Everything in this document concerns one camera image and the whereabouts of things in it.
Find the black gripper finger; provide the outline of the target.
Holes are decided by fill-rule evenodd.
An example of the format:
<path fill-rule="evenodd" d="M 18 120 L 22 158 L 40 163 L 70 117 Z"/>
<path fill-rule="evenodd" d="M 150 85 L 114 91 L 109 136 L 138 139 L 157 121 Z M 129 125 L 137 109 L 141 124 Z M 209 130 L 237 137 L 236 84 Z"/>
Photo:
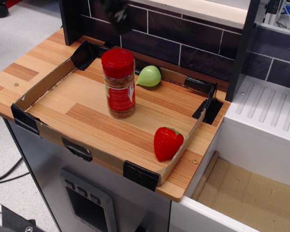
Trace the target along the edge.
<path fill-rule="evenodd" d="M 131 11 L 127 0 L 101 0 L 103 11 L 119 34 L 132 30 Z"/>

